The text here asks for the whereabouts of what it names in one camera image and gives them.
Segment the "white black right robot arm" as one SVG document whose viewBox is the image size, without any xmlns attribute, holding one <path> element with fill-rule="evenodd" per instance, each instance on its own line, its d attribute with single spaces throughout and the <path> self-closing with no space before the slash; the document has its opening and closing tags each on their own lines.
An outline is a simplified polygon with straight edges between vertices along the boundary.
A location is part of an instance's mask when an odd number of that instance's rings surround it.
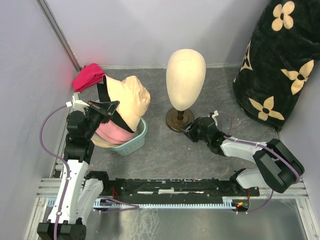
<svg viewBox="0 0 320 240">
<path fill-rule="evenodd" d="M 254 142 L 235 138 L 220 131 L 212 117 L 199 117 L 181 128 L 192 142 L 203 141 L 216 155 L 250 161 L 255 169 L 244 169 L 229 183 L 231 193 L 242 195 L 247 189 L 269 187 L 284 193 L 300 181 L 305 168 L 279 139 Z"/>
</svg>

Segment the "light blue plastic basket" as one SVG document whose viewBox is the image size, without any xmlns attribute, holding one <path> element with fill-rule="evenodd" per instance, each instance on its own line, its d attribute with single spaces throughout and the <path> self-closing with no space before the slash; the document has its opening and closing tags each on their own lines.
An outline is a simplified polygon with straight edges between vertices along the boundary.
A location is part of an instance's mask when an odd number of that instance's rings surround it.
<svg viewBox="0 0 320 240">
<path fill-rule="evenodd" d="M 140 149 L 145 144 L 145 136 L 148 131 L 148 125 L 147 122 L 140 118 L 138 122 L 136 122 L 136 131 L 134 131 L 135 135 L 133 139 L 127 141 L 124 144 L 118 145 L 116 147 L 106 148 L 110 149 L 112 151 L 117 152 L 121 156 L 127 156 L 134 151 Z"/>
</svg>

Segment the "cream bucket hat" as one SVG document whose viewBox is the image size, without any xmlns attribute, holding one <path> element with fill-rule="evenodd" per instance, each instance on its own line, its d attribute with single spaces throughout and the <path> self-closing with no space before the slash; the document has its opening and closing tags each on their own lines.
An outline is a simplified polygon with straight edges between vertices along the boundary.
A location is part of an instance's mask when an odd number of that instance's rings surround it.
<svg viewBox="0 0 320 240">
<path fill-rule="evenodd" d="M 107 86 L 111 102 L 120 102 L 116 111 L 118 111 L 131 130 L 135 132 L 137 128 L 136 122 L 146 113 L 150 104 L 150 93 L 135 75 L 120 81 L 104 74 L 102 81 L 102 84 Z"/>
</svg>

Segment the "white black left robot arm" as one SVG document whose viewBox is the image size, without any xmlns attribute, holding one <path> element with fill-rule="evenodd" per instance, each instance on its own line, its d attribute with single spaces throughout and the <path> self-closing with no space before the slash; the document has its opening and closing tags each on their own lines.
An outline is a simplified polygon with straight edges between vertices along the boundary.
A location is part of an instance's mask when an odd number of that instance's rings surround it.
<svg viewBox="0 0 320 240">
<path fill-rule="evenodd" d="M 87 221 L 99 195 L 111 189 L 105 171 L 93 171 L 88 175 L 94 150 L 92 137 L 101 123 L 108 123 L 120 102 L 66 102 L 62 109 L 73 108 L 66 118 L 67 135 L 63 157 L 52 152 L 49 155 L 63 163 L 63 173 L 55 204 L 45 222 L 37 227 L 43 240 L 84 240 Z"/>
</svg>

